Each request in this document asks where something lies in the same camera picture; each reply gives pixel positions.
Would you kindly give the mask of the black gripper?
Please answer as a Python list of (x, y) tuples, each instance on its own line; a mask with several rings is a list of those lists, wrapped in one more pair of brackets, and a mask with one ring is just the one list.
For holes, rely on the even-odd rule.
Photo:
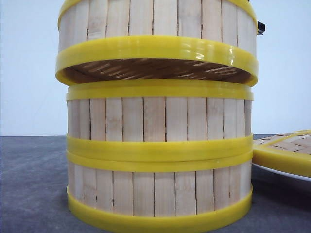
[(264, 32), (265, 32), (265, 24), (258, 21), (257, 22), (257, 25), (258, 25), (258, 32), (257, 32), (257, 35), (263, 35)]

